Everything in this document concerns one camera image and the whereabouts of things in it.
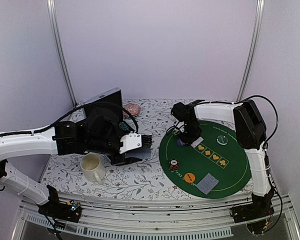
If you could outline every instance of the mug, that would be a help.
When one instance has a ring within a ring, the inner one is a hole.
[[[106,175],[106,169],[98,155],[88,154],[84,156],[80,162],[80,166],[85,179],[89,182],[98,182],[102,185],[101,179]]]

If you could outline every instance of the mug handle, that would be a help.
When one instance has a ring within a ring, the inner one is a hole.
[[[94,172],[93,175],[94,175],[94,178],[96,179],[96,181],[98,182],[98,184],[102,185],[102,181],[101,181],[101,178],[99,177],[98,173]]]

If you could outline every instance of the white bracket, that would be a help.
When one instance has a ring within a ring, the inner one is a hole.
[[[120,154],[124,154],[130,150],[138,149],[142,146],[141,135],[137,133],[129,133],[121,137],[120,142],[123,144],[120,147]]]

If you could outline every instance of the aluminum frame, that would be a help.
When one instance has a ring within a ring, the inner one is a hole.
[[[250,203],[249,194],[228,197],[227,199],[192,199],[167,201],[142,201],[84,197],[61,193],[60,200],[81,199],[82,216],[79,223],[68,222],[64,232],[84,237],[97,237],[96,234],[121,234],[129,236],[191,236],[216,233],[227,228],[254,222],[234,223],[229,210],[234,204]],[[282,196],[282,214],[287,219],[287,230],[291,240],[300,240],[300,228],[288,195]],[[280,199],[272,199],[275,216],[280,212]],[[18,223],[12,240],[19,240],[25,221],[44,227],[49,224],[38,213],[38,207],[31,200],[23,198],[19,208]]]
[[[264,13],[264,5],[265,5],[265,0],[257,0],[253,34],[252,34],[252,39],[251,39],[251,44],[250,44],[249,55],[248,55],[248,58],[247,58],[247,61],[245,64],[241,85],[239,88],[238,95],[236,97],[236,102],[239,102],[243,99],[247,85],[248,85],[251,67],[253,64],[255,51],[257,48],[257,42],[258,42],[258,38],[259,38],[259,33],[260,33],[260,29],[261,29],[262,17],[263,17],[263,13]]]
[[[65,86],[69,94],[71,104],[73,107],[75,107],[78,103],[76,100],[74,89],[71,84],[71,80],[70,80],[70,76],[66,64],[66,59],[64,55],[64,50],[61,43],[60,32],[59,32],[58,21],[57,21],[57,13],[55,7],[55,0],[47,0],[47,7],[48,7],[48,13],[49,13],[49,18],[51,23],[52,34],[53,34],[55,47],[58,54]]]

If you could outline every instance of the orange chip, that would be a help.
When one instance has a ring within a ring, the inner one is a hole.
[[[188,183],[191,184],[196,180],[196,176],[193,173],[187,173],[184,175],[184,180]]]

